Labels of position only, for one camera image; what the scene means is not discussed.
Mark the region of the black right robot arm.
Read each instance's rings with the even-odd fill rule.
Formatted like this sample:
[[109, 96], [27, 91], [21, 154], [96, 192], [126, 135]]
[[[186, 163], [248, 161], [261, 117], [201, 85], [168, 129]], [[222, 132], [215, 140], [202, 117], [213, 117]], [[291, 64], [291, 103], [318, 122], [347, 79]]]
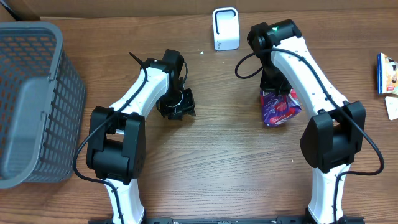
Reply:
[[351, 103], [314, 61], [296, 24], [287, 19], [254, 25], [247, 42], [263, 67], [260, 87], [275, 94], [295, 90], [308, 115], [300, 139], [302, 154], [312, 167], [312, 197], [304, 223], [364, 223], [344, 215], [345, 177], [361, 150], [366, 112]]

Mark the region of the pink purple sanitary pad pack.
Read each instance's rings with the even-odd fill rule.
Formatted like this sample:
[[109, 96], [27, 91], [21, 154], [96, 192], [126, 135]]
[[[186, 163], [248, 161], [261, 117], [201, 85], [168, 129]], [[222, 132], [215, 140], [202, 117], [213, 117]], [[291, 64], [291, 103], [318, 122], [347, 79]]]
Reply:
[[261, 90], [261, 105], [262, 119], [268, 127], [276, 127], [302, 111], [295, 90], [278, 96]]

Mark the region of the yellow blue snack bag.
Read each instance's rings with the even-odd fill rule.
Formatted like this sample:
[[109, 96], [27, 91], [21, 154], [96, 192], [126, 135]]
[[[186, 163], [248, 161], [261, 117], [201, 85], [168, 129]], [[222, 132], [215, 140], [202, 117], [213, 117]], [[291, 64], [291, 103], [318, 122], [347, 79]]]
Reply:
[[377, 92], [397, 94], [397, 61], [384, 53], [377, 55]]

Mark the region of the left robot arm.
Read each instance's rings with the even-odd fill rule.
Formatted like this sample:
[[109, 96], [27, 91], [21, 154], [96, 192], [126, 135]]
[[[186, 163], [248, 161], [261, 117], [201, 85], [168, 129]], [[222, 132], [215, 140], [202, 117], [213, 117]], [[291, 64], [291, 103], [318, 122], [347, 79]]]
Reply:
[[86, 164], [95, 182], [109, 194], [113, 217], [107, 223], [141, 223], [145, 210], [137, 180], [146, 158], [146, 118], [153, 108], [169, 120], [195, 115], [192, 90], [180, 76], [184, 57], [167, 49], [160, 60], [138, 61], [139, 77], [125, 95], [109, 107], [91, 113]]

